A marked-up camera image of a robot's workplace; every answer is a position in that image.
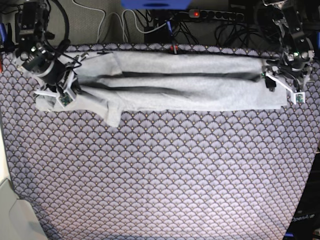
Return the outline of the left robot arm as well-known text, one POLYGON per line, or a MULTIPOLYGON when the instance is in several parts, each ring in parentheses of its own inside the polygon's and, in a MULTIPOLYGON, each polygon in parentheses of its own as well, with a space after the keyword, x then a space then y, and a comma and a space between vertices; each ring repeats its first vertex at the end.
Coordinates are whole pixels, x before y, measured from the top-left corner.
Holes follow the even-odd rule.
POLYGON ((297 91, 302 91, 310 81, 312 68, 309 63, 315 56, 314 48, 307 38, 303 23, 292 0, 264 0, 266 7, 278 10, 272 21, 279 27, 281 57, 273 63, 277 70, 293 80, 297 91))

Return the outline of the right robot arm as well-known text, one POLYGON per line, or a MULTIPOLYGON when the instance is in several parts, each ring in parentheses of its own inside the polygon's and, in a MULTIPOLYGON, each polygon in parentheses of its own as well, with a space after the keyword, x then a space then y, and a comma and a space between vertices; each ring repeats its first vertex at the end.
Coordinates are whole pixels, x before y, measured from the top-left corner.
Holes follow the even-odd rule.
POLYGON ((44 82, 45 88, 64 96, 63 84, 69 74, 81 66, 80 60, 65 54, 71 44, 69 18, 65 9, 57 0, 26 0, 18 24, 20 31, 15 55, 22 61, 22 70, 44 82), (48 31, 51 2, 61 12, 64 21, 64 37, 57 47, 49 43, 55 38, 48 31))

